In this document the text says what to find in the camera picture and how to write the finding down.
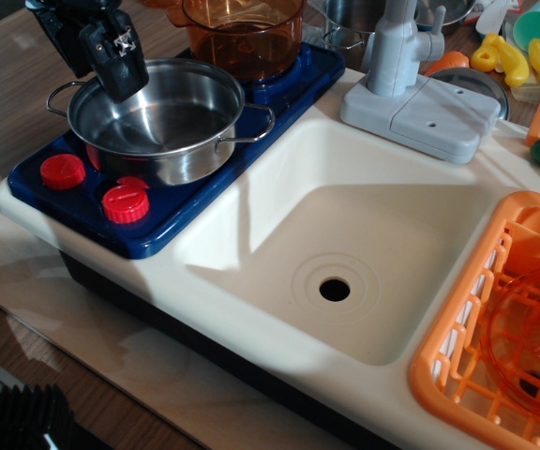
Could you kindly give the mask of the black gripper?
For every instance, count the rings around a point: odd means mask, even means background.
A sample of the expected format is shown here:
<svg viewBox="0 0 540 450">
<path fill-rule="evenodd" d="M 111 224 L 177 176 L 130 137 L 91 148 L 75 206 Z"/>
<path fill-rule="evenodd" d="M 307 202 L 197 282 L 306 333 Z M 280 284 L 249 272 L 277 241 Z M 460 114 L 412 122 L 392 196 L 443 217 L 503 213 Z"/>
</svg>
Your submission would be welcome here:
<svg viewBox="0 0 540 450">
<path fill-rule="evenodd" d="M 119 10 L 120 0 L 26 0 L 24 5 L 74 75 L 81 78 L 93 69 L 114 103 L 148 84 L 141 42 L 130 17 Z M 64 18 L 70 15 L 91 18 L 81 31 Z"/>
</svg>

